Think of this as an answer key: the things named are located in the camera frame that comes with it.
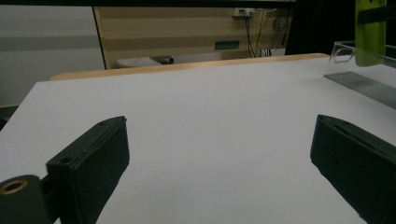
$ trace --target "black bracket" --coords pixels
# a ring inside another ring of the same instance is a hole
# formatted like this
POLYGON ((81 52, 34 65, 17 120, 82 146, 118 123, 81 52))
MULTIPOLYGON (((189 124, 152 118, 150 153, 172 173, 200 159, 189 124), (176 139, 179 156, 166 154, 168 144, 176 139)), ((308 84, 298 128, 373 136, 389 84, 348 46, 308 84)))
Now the black bracket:
POLYGON ((358 24, 390 20, 396 20, 396 5, 367 9, 358 14, 358 24))
POLYGON ((96 223, 129 164, 126 118, 97 123, 47 162, 48 175, 0 183, 0 223, 96 223))

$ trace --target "screw hole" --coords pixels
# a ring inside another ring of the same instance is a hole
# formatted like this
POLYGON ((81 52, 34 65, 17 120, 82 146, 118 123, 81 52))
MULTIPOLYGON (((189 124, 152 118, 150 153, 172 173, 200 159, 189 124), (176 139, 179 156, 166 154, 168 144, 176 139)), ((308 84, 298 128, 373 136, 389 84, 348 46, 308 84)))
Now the screw hole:
POLYGON ((61 159, 61 163, 68 163, 70 162, 72 159, 70 157, 65 157, 63 159, 61 159))
POLYGON ((24 189, 27 185, 26 180, 14 180, 12 182, 7 183, 2 188, 0 188, 0 194, 11 194, 21 189, 24 189))

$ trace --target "cable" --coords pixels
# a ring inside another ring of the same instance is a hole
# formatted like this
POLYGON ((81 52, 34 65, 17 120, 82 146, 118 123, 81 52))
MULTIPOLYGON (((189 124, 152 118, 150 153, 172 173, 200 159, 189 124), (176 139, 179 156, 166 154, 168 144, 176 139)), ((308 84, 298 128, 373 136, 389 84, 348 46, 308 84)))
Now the cable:
POLYGON ((245 10, 242 10, 244 14, 244 20, 245 20, 245 26, 247 28, 247 48, 248 48, 248 54, 250 58, 256 58, 256 54, 254 53, 253 46, 251 45, 250 42, 250 24, 248 22, 248 14, 245 10))
POLYGON ((279 16, 277 16, 273 22, 273 29, 277 31, 277 35, 273 38, 273 42, 271 44, 271 49, 274 48, 274 43, 276 38, 279 39, 276 45, 276 49, 279 47, 279 44, 284 45, 286 42, 286 36, 289 30, 289 16, 284 16, 283 15, 283 10, 279 11, 279 16))
MULTIPOLYGON (((323 7, 323 3, 324 3, 324 0, 322 0, 322 1, 320 2, 320 5, 319 5, 319 7, 318 7, 318 11, 315 13, 314 18, 312 19, 311 23, 309 24, 308 29, 306 30, 306 33, 305 33, 305 35, 304 35, 304 38, 302 39, 303 41, 304 41, 304 40, 306 39, 306 37, 308 36, 309 31, 312 29, 312 26, 314 26, 315 20, 317 19, 318 14, 319 14, 321 8, 323 7)), ((302 44, 303 41, 300 42, 299 48, 297 48, 297 52, 300 51, 300 48, 301 48, 301 46, 303 45, 303 44, 302 44)))

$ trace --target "table surface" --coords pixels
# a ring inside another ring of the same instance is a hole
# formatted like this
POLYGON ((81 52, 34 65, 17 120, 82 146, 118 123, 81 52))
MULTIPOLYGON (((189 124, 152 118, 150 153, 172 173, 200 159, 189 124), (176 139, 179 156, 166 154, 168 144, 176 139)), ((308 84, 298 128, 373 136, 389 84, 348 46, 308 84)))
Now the table surface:
POLYGON ((323 77, 328 58, 35 84, 0 132, 0 179, 125 116, 131 164, 98 223, 364 223, 311 163, 318 114, 396 145, 396 110, 323 77))

